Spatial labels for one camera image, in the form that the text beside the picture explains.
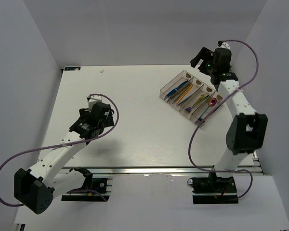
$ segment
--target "purple cable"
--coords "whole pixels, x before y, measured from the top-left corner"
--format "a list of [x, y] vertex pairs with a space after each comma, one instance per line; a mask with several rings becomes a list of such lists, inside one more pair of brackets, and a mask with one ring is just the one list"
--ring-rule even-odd
[[88, 193], [88, 192], [98, 194], [104, 201], [107, 202], [106, 198], [103, 195], [101, 195], [98, 191], [93, 189], [73, 189], [67, 193]]
[[[70, 142], [70, 143], [65, 143], [64, 145], [65, 146], [72, 146], [72, 145], [75, 145], [75, 144], [79, 144], [79, 143], [85, 143], [85, 142], [91, 142], [91, 141], [94, 141], [94, 140], [97, 140], [99, 138], [102, 138], [104, 137], [105, 135], [107, 135], [108, 133], [110, 133], [118, 124], [118, 121], [119, 121], [119, 110], [118, 110], [118, 107], [116, 106], [116, 104], [108, 97], [108, 96], [105, 96], [103, 94], [98, 94], [98, 93], [95, 93], [95, 94], [90, 94], [90, 96], [102, 96], [106, 99], [108, 99], [112, 105], [115, 107], [116, 109], [116, 112], [117, 112], [117, 120], [115, 122], [115, 124], [113, 125], [112, 128], [110, 128], [107, 132], [105, 132], [104, 134], [98, 136], [98, 137], [95, 137], [95, 138], [92, 138], [92, 139], [88, 139], [88, 140], [83, 140], [83, 141], [75, 141], [75, 142]], [[45, 150], [45, 149], [53, 149], [53, 148], [62, 148], [63, 147], [63, 144], [57, 144], [57, 145], [52, 145], [52, 146], [47, 146], [47, 147], [41, 147], [41, 148], [34, 148], [34, 149], [29, 149], [27, 151], [23, 151], [23, 152], [20, 152], [20, 153], [17, 153], [13, 156], [11, 156], [10, 158], [8, 158], [6, 161], [4, 161], [2, 163], [2, 165], [0, 166], [0, 171], [2, 170], [2, 168], [11, 160], [13, 160], [14, 158], [20, 156], [20, 155], [23, 155], [23, 154], [26, 154], [26, 153], [31, 153], [31, 152], [37, 152], [37, 151], [41, 151], [41, 150]], [[6, 206], [9, 206], [9, 207], [20, 207], [20, 206], [23, 206], [23, 204], [10, 204], [8, 202], [5, 202], [1, 197], [0, 197], [0, 202]]]
[[[255, 70], [254, 76], [253, 76], [248, 82], [244, 83], [244, 84], [243, 84], [242, 86], [240, 86], [237, 90], [233, 91], [230, 95], [228, 95], [217, 107], [215, 107], [211, 112], [208, 113], [208, 115], [207, 115], [206, 117], [203, 118], [203, 122], [202, 122], [202, 123], [204, 123], [207, 118], [209, 118], [214, 112], [216, 112], [216, 110], [219, 109], [219, 107], [222, 106], [230, 97], [234, 96], [240, 89], [242, 89], [243, 87], [245, 87], [245, 86], [247, 86], [248, 84], [250, 84], [250, 83], [256, 78], [256, 76], [257, 76], [257, 74], [258, 74], [258, 70], [259, 70], [259, 60], [258, 60], [258, 56], [257, 56], [255, 50], [254, 50], [249, 44], [247, 44], [247, 43], [245, 43], [245, 42], [243, 42], [243, 41], [240, 41], [240, 40], [232, 40], [232, 39], [230, 39], [230, 40], [223, 40], [222, 42], [239, 42], [239, 43], [242, 43], [242, 44], [244, 44], [245, 46], [247, 46], [247, 47], [251, 50], [251, 52], [254, 54], [254, 56], [255, 56], [255, 58], [256, 58], [256, 70]], [[207, 170], [207, 169], [205, 169], [205, 168], [202, 168], [202, 167], [197, 166], [197, 165], [193, 162], [192, 157], [191, 157], [191, 148], [192, 148], [193, 139], [194, 139], [194, 137], [195, 137], [196, 132], [198, 131], [198, 129], [199, 129], [199, 127], [197, 127], [197, 128], [195, 129], [195, 131], [194, 131], [193, 134], [192, 134], [191, 140], [189, 141], [189, 145], [188, 145], [188, 158], [189, 158], [189, 161], [193, 164], [193, 166], [194, 166], [195, 168], [198, 168], [199, 170], [202, 170], [202, 171], [205, 171], [205, 172], [215, 172], [215, 173], [232, 172], [231, 170]], [[237, 200], [237, 199], [242, 198], [243, 196], [245, 196], [245, 195], [249, 192], [249, 190], [250, 190], [250, 188], [251, 188], [251, 186], [252, 186], [252, 183], [253, 183], [253, 176], [252, 176], [252, 173], [251, 173], [250, 171], [246, 170], [246, 169], [236, 170], [236, 171], [233, 171], [233, 172], [247, 172], [247, 173], [249, 173], [249, 175], [250, 175], [250, 185], [248, 186], [247, 190], [246, 190], [242, 195], [238, 196], [237, 198], [232, 199], [232, 200]]]

